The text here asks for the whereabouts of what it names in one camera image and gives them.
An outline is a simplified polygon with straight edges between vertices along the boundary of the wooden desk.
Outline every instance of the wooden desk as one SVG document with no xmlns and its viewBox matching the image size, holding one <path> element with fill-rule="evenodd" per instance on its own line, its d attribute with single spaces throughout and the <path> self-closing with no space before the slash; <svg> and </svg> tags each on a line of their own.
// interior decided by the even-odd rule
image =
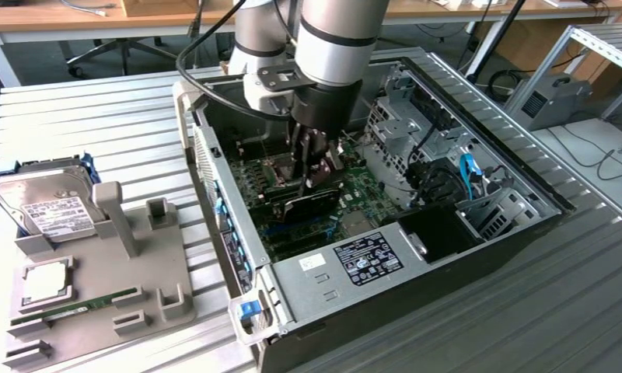
<svg viewBox="0 0 622 373">
<path fill-rule="evenodd" d="M 110 2 L 110 0 L 77 1 L 83 5 Z M 610 12 L 619 15 L 622 2 L 606 1 Z M 230 3 L 230 0 L 210 0 L 206 3 L 201 32 L 225 14 Z M 493 25 L 484 36 L 484 43 L 480 45 L 471 68 L 480 60 L 511 8 L 512 4 L 489 9 L 484 21 L 492 21 Z M 456 11 L 448 11 L 427 0 L 391 0 L 383 24 L 467 23 L 479 21 L 483 12 L 483 9 L 471 5 L 460 7 Z M 119 8 L 107 9 L 106 13 L 107 17 L 99 17 L 78 12 L 63 6 L 58 0 L 25 0 L 25 5 L 19 7 L 0 8 L 0 80 L 5 87 L 21 85 L 2 52 L 5 43 L 184 35 L 192 20 L 192 14 L 125 17 Z M 572 19 L 588 16 L 591 16 L 591 8 L 556 9 L 543 0 L 527 0 L 516 19 Z M 232 24 L 226 24 L 220 32 L 232 30 Z"/>
</svg>

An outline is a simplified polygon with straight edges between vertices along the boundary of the metal bracket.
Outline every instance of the metal bracket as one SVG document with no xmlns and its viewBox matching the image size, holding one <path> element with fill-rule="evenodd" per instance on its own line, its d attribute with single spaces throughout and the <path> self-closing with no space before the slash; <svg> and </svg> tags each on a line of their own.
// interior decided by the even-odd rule
<svg viewBox="0 0 622 373">
<path fill-rule="evenodd" d="M 257 69 L 261 86 L 269 92 L 308 87 L 316 82 L 305 77 L 294 62 Z"/>
</svg>

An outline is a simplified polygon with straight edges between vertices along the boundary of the printed label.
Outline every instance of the printed label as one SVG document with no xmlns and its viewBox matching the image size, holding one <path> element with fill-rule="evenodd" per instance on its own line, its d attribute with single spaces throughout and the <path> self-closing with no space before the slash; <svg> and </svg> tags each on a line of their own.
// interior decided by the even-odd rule
<svg viewBox="0 0 622 373">
<path fill-rule="evenodd" d="M 333 251 L 356 286 L 403 268 L 380 232 L 340 245 Z"/>
<path fill-rule="evenodd" d="M 81 232 L 94 227 L 79 197 L 26 204 L 22 209 L 46 237 Z"/>
<path fill-rule="evenodd" d="M 317 253 L 312 256 L 306 256 L 298 260 L 298 265 L 301 266 L 301 270 L 312 270 L 314 267 L 320 267 L 324 264 L 324 258 L 321 253 Z"/>
</svg>

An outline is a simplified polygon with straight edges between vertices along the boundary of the metal shelf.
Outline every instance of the metal shelf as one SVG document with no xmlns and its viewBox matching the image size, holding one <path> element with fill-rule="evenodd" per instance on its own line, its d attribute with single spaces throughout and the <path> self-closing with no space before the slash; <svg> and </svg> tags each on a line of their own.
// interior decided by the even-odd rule
<svg viewBox="0 0 622 373">
<path fill-rule="evenodd" d="M 571 26 L 571 39 L 622 68 L 622 23 Z"/>
<path fill-rule="evenodd" d="M 536 83 L 540 78 L 548 74 L 552 64 L 559 60 L 559 56 L 564 52 L 571 40 L 575 40 L 587 49 L 598 53 L 606 60 L 622 68 L 622 23 L 567 26 L 567 29 L 550 49 L 539 68 L 530 77 L 527 84 L 516 90 L 513 96 L 507 102 L 504 109 L 508 114 L 516 113 L 516 111 L 520 110 L 523 103 L 527 101 L 527 98 L 536 87 Z M 582 57 L 571 63 L 564 72 L 570 74 L 580 60 Z M 607 117 L 620 103 L 622 93 L 602 113 L 602 116 Z"/>
</svg>

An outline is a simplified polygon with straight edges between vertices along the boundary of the blue tab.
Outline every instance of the blue tab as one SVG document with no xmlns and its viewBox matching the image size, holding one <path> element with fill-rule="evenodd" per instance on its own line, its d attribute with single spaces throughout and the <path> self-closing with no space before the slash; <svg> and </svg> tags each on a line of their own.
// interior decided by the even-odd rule
<svg viewBox="0 0 622 373">
<path fill-rule="evenodd" d="M 218 197 L 216 198 L 216 203 L 214 203 L 214 212 L 218 214 L 220 213 L 220 208 L 224 207 L 224 198 Z"/>
<path fill-rule="evenodd" d="M 475 159 L 472 158 L 472 154 L 467 153 L 460 156 L 459 162 L 459 169 L 460 169 L 460 177 L 463 179 L 463 183 L 465 183 L 467 187 L 467 198 L 472 199 L 472 187 L 469 184 L 469 175 L 473 173 L 477 176 L 481 176 L 481 171 L 479 167 L 476 167 Z"/>
<path fill-rule="evenodd" d="M 238 305 L 241 316 L 238 317 L 241 320 L 252 318 L 254 315 L 261 313 L 261 307 L 258 301 L 249 301 Z"/>
</svg>

